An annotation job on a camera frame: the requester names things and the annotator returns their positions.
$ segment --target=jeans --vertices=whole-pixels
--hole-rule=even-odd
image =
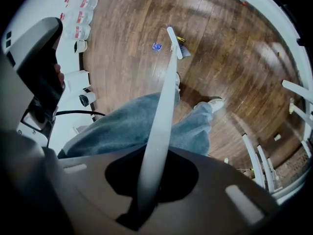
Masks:
[[[155,93],[131,100],[91,124],[67,142],[63,151],[67,157],[72,158],[146,144],[159,97],[160,93]],[[179,92],[176,90],[175,105],[179,100]],[[208,135],[212,118],[212,107],[205,102],[199,103],[189,116],[172,127],[170,146],[207,155],[210,148]]]

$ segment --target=sneaker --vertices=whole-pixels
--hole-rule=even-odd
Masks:
[[[212,107],[212,114],[216,111],[220,110],[224,106],[224,101],[221,98],[215,98],[207,102]]]
[[[180,88],[179,88],[180,78],[179,78],[179,75],[177,72],[176,72],[176,77],[175,77],[175,84],[176,84],[176,90],[178,90],[180,92]]]

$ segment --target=gray machine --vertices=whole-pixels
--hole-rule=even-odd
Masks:
[[[271,195],[233,167],[174,147],[157,192],[138,208],[145,146],[58,159],[19,135],[30,114],[48,141],[64,87],[54,73],[57,18],[38,22],[1,53],[1,175],[4,210],[21,229],[62,234],[249,234],[279,208]]]

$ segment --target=white bottle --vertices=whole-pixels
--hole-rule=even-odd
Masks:
[[[68,40],[86,40],[90,30],[90,26],[86,24],[71,24],[63,29],[62,35]]]
[[[94,10],[98,0],[65,0],[66,7]]]
[[[92,10],[71,10],[62,13],[60,19],[64,26],[70,24],[90,24],[93,18]]]

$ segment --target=shoe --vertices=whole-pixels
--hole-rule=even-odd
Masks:
[[[180,78],[179,78],[179,75],[177,72],[176,72],[176,77],[175,77],[175,84],[176,84],[176,90],[178,90],[180,92],[180,88],[179,88]]]
[[[211,105],[212,114],[215,113],[216,111],[220,110],[224,106],[224,101],[221,98],[215,98],[215,99],[212,99],[208,102],[200,102],[200,103],[207,103],[207,104]]]

